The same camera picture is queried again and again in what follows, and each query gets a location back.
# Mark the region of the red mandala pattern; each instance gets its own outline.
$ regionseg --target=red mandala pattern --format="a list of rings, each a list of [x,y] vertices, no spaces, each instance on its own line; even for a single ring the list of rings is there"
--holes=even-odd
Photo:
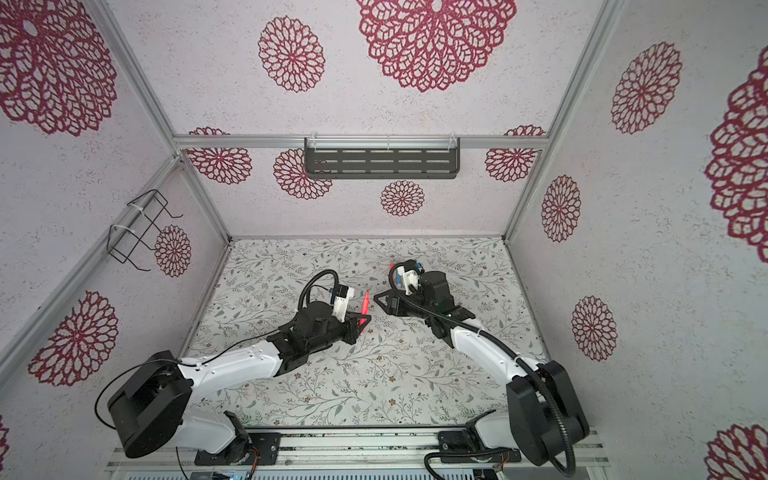
[[[514,0],[357,0],[360,33],[382,73],[402,87],[445,90],[466,81],[504,41]]]
[[[755,246],[768,263],[768,47],[749,79],[729,95],[728,112],[710,140],[710,205],[728,219],[728,235]]]
[[[323,47],[310,27],[295,18],[275,18],[266,24],[259,57],[270,78],[288,91],[314,88],[326,70]]]
[[[8,429],[2,424],[2,415],[0,415],[0,472],[2,472],[2,463],[8,449],[10,449],[8,446]]]
[[[157,235],[154,248],[154,259],[166,275],[181,276],[190,266],[190,239],[184,230],[176,225],[168,225]]]
[[[73,386],[97,372],[109,359],[117,336],[114,307],[99,292],[87,291],[27,370],[40,383]]]
[[[541,127],[520,125],[504,135],[546,135]],[[496,180],[513,182],[526,178],[538,152],[534,148],[493,148],[485,154],[485,169]]]
[[[639,54],[616,85],[611,107],[616,128],[633,134],[653,124],[672,101],[682,68],[680,51],[665,41]]]
[[[315,180],[307,177],[304,168],[304,150],[295,148],[280,153],[273,165],[274,175],[280,188],[296,198],[309,200],[328,193],[331,180]]]
[[[581,198],[573,178],[561,175],[555,178],[541,202],[541,224],[553,242],[570,237],[581,215]]]
[[[413,182],[398,180],[384,187],[382,207],[396,217],[407,217],[424,204],[424,190]]]
[[[571,329],[578,348],[589,358],[602,362],[616,348],[616,322],[608,305],[599,298],[586,296],[576,304]]]
[[[118,76],[77,0],[0,2],[0,102],[46,134],[80,135],[111,116]]]
[[[768,478],[768,432],[760,425],[732,425],[707,443],[707,480]]]
[[[196,128],[190,135],[228,135],[218,128]],[[220,184],[238,184],[250,176],[250,156],[245,148],[190,148],[187,156],[197,171]]]

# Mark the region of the red pen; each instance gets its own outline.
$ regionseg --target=red pen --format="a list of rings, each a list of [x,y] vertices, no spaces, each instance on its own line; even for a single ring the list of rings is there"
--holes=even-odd
[[[363,315],[368,315],[368,304],[369,304],[369,303],[370,303],[370,301],[371,301],[371,300],[370,300],[370,298],[368,297],[368,295],[369,295],[370,293],[371,293],[371,291],[370,291],[370,290],[368,290],[368,291],[366,292],[366,297],[365,297],[364,299],[362,299],[362,309],[360,309],[360,312],[361,312]],[[363,322],[365,322],[365,319],[361,319],[361,320],[360,320],[360,325],[362,325],[362,323],[363,323]]]

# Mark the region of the wire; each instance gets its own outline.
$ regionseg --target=wire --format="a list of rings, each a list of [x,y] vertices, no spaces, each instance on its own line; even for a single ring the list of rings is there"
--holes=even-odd
[[[468,458],[468,457],[485,457],[486,455],[498,455],[498,454],[505,454],[505,453],[511,453],[514,449],[510,449],[507,447],[501,447],[498,449],[490,449],[486,450],[484,452],[468,452],[468,453],[445,453],[445,452],[432,452],[424,455],[424,467],[427,469],[427,472],[429,474],[436,478],[437,480],[445,480],[441,475],[438,474],[438,472],[435,472],[435,469],[432,468],[432,466],[429,464],[429,461],[433,458]]]
[[[214,358],[212,358],[212,359],[208,359],[208,360],[206,360],[205,362],[202,362],[202,363],[201,363],[201,365],[205,365],[206,363],[210,363],[210,362],[213,362],[215,359],[219,358],[219,357],[220,357],[220,356],[222,356],[224,353],[227,353],[227,352],[229,352],[230,350],[232,350],[232,348],[233,348],[233,347],[235,347],[235,346],[237,346],[237,345],[240,345],[241,343],[250,342],[251,340],[257,340],[257,339],[260,339],[260,338],[261,338],[261,337],[263,337],[263,336],[272,335],[273,333],[276,333],[276,332],[279,332],[279,330],[278,330],[278,329],[274,329],[274,330],[272,330],[272,331],[270,331],[270,332],[267,332],[267,333],[262,333],[261,335],[252,336],[252,337],[250,337],[249,339],[245,339],[245,340],[241,340],[241,341],[239,341],[239,342],[235,342],[235,343],[233,343],[232,345],[228,346],[228,347],[227,347],[227,348],[226,348],[226,349],[225,349],[223,352],[221,352],[221,353],[218,353],[218,354],[217,354],[217,355],[216,355]],[[187,365],[187,364],[185,364],[185,363],[180,363],[180,365],[183,365],[183,366],[197,366],[197,365]]]
[[[326,287],[326,286],[322,286],[322,285],[312,285],[312,287],[314,287],[314,288],[322,288],[323,290],[325,290],[325,291],[326,291],[326,292],[328,292],[328,293],[333,293],[333,290],[332,290],[332,289],[330,289],[330,288],[328,288],[328,287]],[[312,300],[310,299],[310,293],[308,293],[308,294],[306,295],[306,302],[307,302],[307,303],[311,303],[311,302],[312,302]]]
[[[277,331],[278,331],[278,330],[277,330],[277,329],[275,329],[275,330],[272,330],[271,332],[262,333],[262,334],[261,334],[261,335],[259,335],[259,336],[254,336],[254,337],[251,337],[251,338],[249,338],[249,339],[245,339],[245,340],[241,340],[241,341],[239,341],[239,342],[236,342],[236,343],[234,343],[233,345],[231,345],[231,346],[227,347],[227,348],[226,348],[226,349],[225,349],[223,352],[219,353],[219,354],[218,354],[218,355],[216,355],[214,358],[212,358],[212,359],[209,359],[209,360],[206,360],[205,362],[202,362],[202,363],[201,363],[201,365],[205,365],[206,363],[209,363],[209,362],[213,362],[215,359],[219,358],[220,356],[222,356],[224,353],[226,353],[226,352],[228,352],[229,350],[231,350],[231,349],[232,349],[232,347],[234,347],[234,346],[236,346],[236,345],[240,345],[241,343],[249,342],[249,341],[251,341],[251,340],[259,339],[259,338],[261,338],[261,337],[263,337],[263,336],[266,336],[266,335],[270,335],[270,334],[272,334],[272,333],[275,333],[275,332],[277,332]],[[113,379],[112,379],[112,380],[111,380],[111,381],[110,381],[110,382],[109,382],[109,383],[108,383],[108,384],[107,384],[107,385],[106,385],[106,386],[105,386],[103,389],[101,389],[101,391],[99,392],[98,396],[96,397],[96,401],[94,402],[94,414],[96,415],[96,419],[97,419],[99,422],[101,422],[101,424],[102,424],[102,425],[104,425],[105,427],[107,427],[107,428],[109,428],[109,429],[113,429],[113,430],[116,430],[116,428],[115,428],[113,425],[110,425],[110,424],[106,423],[106,422],[104,421],[104,419],[101,417],[101,415],[99,415],[99,414],[98,414],[98,403],[99,403],[99,400],[101,400],[101,397],[104,395],[104,392],[106,392],[106,391],[107,391],[107,389],[108,389],[108,388],[109,388],[109,387],[110,387],[110,386],[111,386],[113,383],[117,382],[117,380],[118,380],[120,377],[122,377],[123,375],[125,375],[126,373],[128,373],[128,372],[130,372],[130,371],[132,371],[132,370],[134,370],[134,369],[137,369],[137,368],[139,368],[139,367],[142,367],[142,366],[145,366],[145,365],[149,365],[150,363],[155,363],[155,362],[168,362],[168,363],[173,363],[173,364],[175,364],[175,365],[181,365],[181,366],[189,366],[189,367],[196,367],[196,366],[197,366],[197,365],[190,365],[190,364],[187,364],[187,363],[182,363],[182,362],[179,362],[178,360],[175,360],[175,359],[155,359],[155,360],[149,360],[149,361],[147,361],[147,362],[144,362],[144,363],[139,363],[138,365],[134,365],[134,366],[132,366],[130,369],[127,369],[127,370],[125,370],[125,371],[124,371],[124,372],[122,372],[120,375],[118,375],[118,376],[114,377],[114,378],[113,378]]]
[[[184,467],[181,466],[181,458],[179,458],[179,448],[178,447],[176,447],[176,461],[179,462],[179,470],[181,470],[181,474],[184,475],[184,477],[187,480],[190,480],[190,478],[187,477],[187,474],[184,473]]]
[[[174,363],[174,364],[176,364],[176,365],[183,365],[183,363],[179,362],[178,360],[170,360],[170,359],[155,359],[155,360],[150,360],[150,361],[148,361],[148,362],[139,363],[138,365],[134,365],[134,366],[132,366],[130,369],[128,369],[128,370],[125,370],[125,371],[124,371],[124,372],[122,372],[120,375],[118,375],[118,376],[114,377],[114,378],[113,378],[113,379],[112,379],[112,380],[111,380],[111,381],[110,381],[110,382],[109,382],[109,383],[108,383],[108,384],[107,384],[107,385],[106,385],[106,386],[105,386],[103,389],[101,389],[101,391],[100,391],[100,392],[99,392],[99,394],[98,394],[98,397],[96,397],[96,401],[94,402],[94,414],[96,414],[96,418],[98,419],[98,421],[99,421],[99,422],[101,422],[102,424],[104,424],[104,426],[105,426],[105,427],[108,427],[109,429],[113,429],[113,430],[116,430],[116,428],[115,428],[114,426],[112,426],[112,425],[110,425],[110,424],[106,423],[106,422],[104,421],[104,419],[101,417],[101,415],[99,415],[99,414],[98,414],[98,401],[99,401],[99,400],[101,400],[101,397],[104,395],[104,392],[106,392],[106,391],[107,391],[107,389],[109,388],[109,386],[110,386],[110,385],[112,385],[113,383],[117,382],[117,380],[118,380],[120,377],[122,377],[122,376],[123,376],[123,375],[125,375],[126,373],[130,372],[131,370],[134,370],[134,369],[137,369],[137,368],[139,368],[140,366],[149,365],[150,363],[155,363],[155,362],[168,362],[168,363]]]
[[[312,285],[314,285],[317,280],[325,275],[333,276],[333,291],[331,292],[331,305],[333,305],[333,301],[336,299],[336,291],[339,289],[339,274],[336,273],[335,270],[325,269],[322,272],[316,273],[301,290],[301,294],[299,295],[299,305],[297,307],[298,310],[301,310],[304,307],[304,300],[306,300],[307,306],[310,304],[310,299],[308,297],[310,288],[312,288]]]
[[[518,353],[516,353],[511,348],[509,348],[509,346],[507,346],[506,343],[502,342],[500,339],[497,339],[495,336],[491,335],[485,330],[479,329],[478,327],[474,325],[470,325],[468,323],[459,322],[449,316],[443,315],[442,313],[437,313],[428,308],[425,308],[424,306],[419,305],[418,303],[412,302],[405,294],[403,294],[403,292],[401,292],[397,288],[397,286],[395,285],[395,281],[392,278],[392,273],[395,272],[401,266],[408,266],[411,268],[413,267],[413,265],[410,263],[398,262],[389,268],[389,275],[387,276],[388,277],[387,280],[389,280],[389,286],[390,288],[392,288],[392,291],[394,292],[395,296],[397,296],[405,304],[409,305],[412,308],[415,308],[416,310],[419,310],[421,312],[434,316],[435,318],[440,319],[443,322],[446,322],[450,325],[458,326],[463,329],[467,329],[470,332],[477,333],[481,337],[490,340],[494,345],[502,349],[502,351],[506,353],[509,356],[509,358],[513,359],[515,363],[517,363],[525,371],[526,375],[531,377],[531,380],[533,381],[536,389],[544,396],[544,400],[547,402],[547,405],[549,406],[549,409],[551,410],[551,413],[554,416],[554,420],[558,424],[560,438],[563,442],[563,449],[565,451],[565,467],[554,456],[550,457],[549,461],[552,463],[555,469],[557,469],[558,472],[560,472],[562,475],[566,477],[572,477],[576,473],[576,455],[574,454],[574,448],[573,448],[573,443],[571,442],[571,436],[568,434],[568,429],[565,427],[565,419],[563,418],[563,413],[560,411],[560,407],[558,406],[558,403],[554,400],[554,396],[549,391],[549,389],[547,388],[547,386],[545,385],[541,377],[536,373],[535,370],[531,368],[530,365],[528,365],[523,360],[523,358],[520,357]]]
[[[253,474],[256,473],[256,463],[259,462],[259,457],[261,456],[259,449],[253,445],[251,446],[251,452],[253,452],[253,465],[250,467],[250,477],[246,478],[246,480],[253,480]]]

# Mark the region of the zip tie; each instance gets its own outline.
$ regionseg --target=zip tie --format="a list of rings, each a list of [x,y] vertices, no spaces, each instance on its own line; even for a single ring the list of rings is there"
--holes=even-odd
[[[126,227],[125,225],[112,225],[112,227],[113,227],[113,228],[122,228],[123,230],[128,230],[128,231],[129,231],[129,232],[131,232],[133,235],[135,235],[135,234],[136,234],[136,230],[134,230],[134,229],[132,229],[132,228],[128,228],[128,227]]]

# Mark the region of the leaf pattern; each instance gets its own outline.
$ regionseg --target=leaf pattern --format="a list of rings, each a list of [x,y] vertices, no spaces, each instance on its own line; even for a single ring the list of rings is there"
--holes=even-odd
[[[372,322],[351,346],[338,342],[273,379],[222,389],[196,405],[235,412],[246,426],[460,424],[506,405],[503,386],[432,336],[421,319],[385,315],[373,295],[388,288],[392,262],[416,259],[448,277],[457,303],[513,349],[545,359],[544,347],[498,238],[241,240],[234,244],[189,355],[219,352],[288,322],[299,293],[333,268],[371,291]],[[330,277],[320,286],[330,285]],[[323,288],[311,298],[328,301]]]

